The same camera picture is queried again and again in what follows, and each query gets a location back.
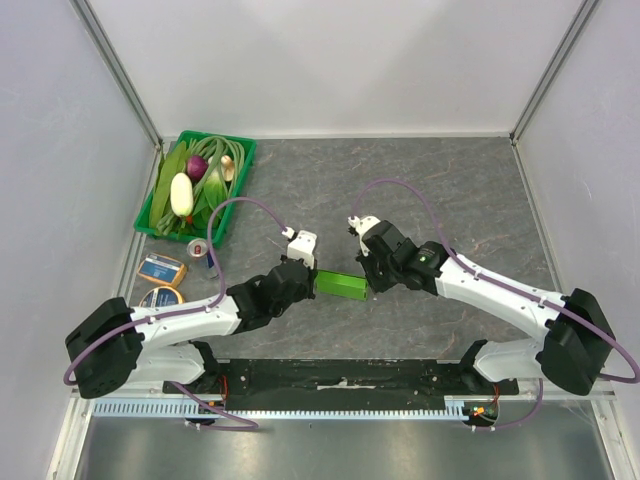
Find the green paper box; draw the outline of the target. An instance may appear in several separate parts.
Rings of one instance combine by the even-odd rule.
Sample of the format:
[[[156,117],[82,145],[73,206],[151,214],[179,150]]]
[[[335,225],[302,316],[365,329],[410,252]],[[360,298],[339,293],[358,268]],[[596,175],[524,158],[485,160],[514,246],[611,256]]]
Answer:
[[[358,275],[319,270],[315,287],[318,293],[351,300],[366,301],[368,297],[368,281]]]

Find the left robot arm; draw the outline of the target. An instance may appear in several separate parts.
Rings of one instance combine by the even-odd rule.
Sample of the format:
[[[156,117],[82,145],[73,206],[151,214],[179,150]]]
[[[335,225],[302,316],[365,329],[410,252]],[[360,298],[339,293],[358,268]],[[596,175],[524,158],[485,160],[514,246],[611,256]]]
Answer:
[[[108,299],[66,337],[70,365],[63,381],[85,399],[139,382],[173,381],[211,392],[220,371],[197,340],[267,326],[291,305],[314,298],[316,276],[316,261],[284,256],[268,274],[216,298],[155,308]]]

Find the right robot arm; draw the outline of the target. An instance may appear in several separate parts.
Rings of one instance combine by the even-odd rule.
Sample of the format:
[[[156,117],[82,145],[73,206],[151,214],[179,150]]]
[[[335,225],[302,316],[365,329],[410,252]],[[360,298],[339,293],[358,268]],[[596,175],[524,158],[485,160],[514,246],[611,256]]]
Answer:
[[[612,329],[591,293],[563,295],[485,271],[440,243],[416,245],[374,216],[348,223],[359,240],[356,260],[374,292],[402,285],[457,300],[526,334],[506,343],[475,342],[457,371],[465,391],[477,394],[492,383],[525,377],[547,379],[574,395],[591,392],[612,350],[604,339]]]

